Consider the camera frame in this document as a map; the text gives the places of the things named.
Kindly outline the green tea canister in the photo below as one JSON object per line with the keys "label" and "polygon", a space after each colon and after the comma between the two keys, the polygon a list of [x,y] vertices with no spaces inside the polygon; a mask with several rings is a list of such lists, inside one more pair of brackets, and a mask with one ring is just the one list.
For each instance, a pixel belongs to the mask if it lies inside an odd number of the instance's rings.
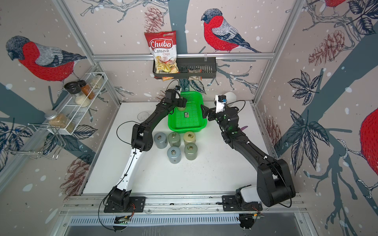
{"label": "green tea canister", "polygon": [[195,143],[188,143],[185,146],[185,157],[187,160],[195,160],[198,155],[198,147]]}
{"label": "green tea canister", "polygon": [[168,142],[171,147],[180,147],[181,145],[181,136],[178,132],[171,132],[168,135]]}

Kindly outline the grey-blue tea canister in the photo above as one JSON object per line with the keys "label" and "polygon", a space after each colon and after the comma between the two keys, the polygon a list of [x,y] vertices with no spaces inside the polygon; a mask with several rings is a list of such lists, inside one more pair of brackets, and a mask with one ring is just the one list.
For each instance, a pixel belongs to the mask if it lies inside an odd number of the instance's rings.
{"label": "grey-blue tea canister", "polygon": [[167,136],[163,132],[158,132],[154,135],[154,143],[157,148],[164,149],[168,145]]}

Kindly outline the blue-grey tea canister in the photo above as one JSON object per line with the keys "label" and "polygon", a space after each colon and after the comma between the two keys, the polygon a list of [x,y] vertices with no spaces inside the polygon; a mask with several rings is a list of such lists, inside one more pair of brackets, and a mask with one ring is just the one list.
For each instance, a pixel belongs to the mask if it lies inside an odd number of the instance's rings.
{"label": "blue-grey tea canister", "polygon": [[181,161],[181,150],[179,147],[170,147],[167,151],[167,157],[172,164],[178,164]]}

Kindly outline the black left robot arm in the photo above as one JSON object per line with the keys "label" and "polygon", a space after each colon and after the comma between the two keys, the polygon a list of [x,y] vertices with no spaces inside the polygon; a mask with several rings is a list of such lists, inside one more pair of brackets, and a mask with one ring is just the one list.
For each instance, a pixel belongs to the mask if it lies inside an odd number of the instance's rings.
{"label": "black left robot arm", "polygon": [[142,123],[132,128],[131,154],[119,182],[111,189],[101,202],[105,213],[127,212],[135,210],[131,203],[133,186],[133,172],[137,170],[139,162],[153,146],[154,128],[176,107],[184,107],[187,103],[180,95],[180,86],[167,89],[164,98],[156,105],[154,112]]}

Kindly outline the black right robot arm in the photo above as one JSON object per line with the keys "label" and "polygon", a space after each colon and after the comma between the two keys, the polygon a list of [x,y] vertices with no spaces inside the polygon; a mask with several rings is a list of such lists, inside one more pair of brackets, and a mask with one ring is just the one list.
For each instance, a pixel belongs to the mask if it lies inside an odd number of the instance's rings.
{"label": "black right robot arm", "polygon": [[216,108],[201,105],[202,116],[216,121],[226,144],[242,154],[257,172],[256,190],[259,199],[267,207],[280,204],[296,196],[288,163],[276,160],[258,148],[239,128],[237,107],[225,106],[220,112]]}

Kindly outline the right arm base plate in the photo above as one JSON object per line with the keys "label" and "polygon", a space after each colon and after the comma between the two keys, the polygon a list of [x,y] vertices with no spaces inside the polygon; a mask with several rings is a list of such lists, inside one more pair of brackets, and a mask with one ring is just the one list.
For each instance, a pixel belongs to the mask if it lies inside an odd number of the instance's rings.
{"label": "right arm base plate", "polygon": [[245,202],[240,195],[223,195],[218,205],[223,207],[224,211],[262,211],[261,202]]}

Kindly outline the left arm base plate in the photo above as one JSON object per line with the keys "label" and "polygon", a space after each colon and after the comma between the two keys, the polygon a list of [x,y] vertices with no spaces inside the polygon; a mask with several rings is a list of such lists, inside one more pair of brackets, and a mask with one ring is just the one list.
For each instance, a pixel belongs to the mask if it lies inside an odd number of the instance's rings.
{"label": "left arm base plate", "polygon": [[103,211],[104,213],[143,212],[145,200],[145,197],[126,196],[123,199],[110,197],[107,199]]}

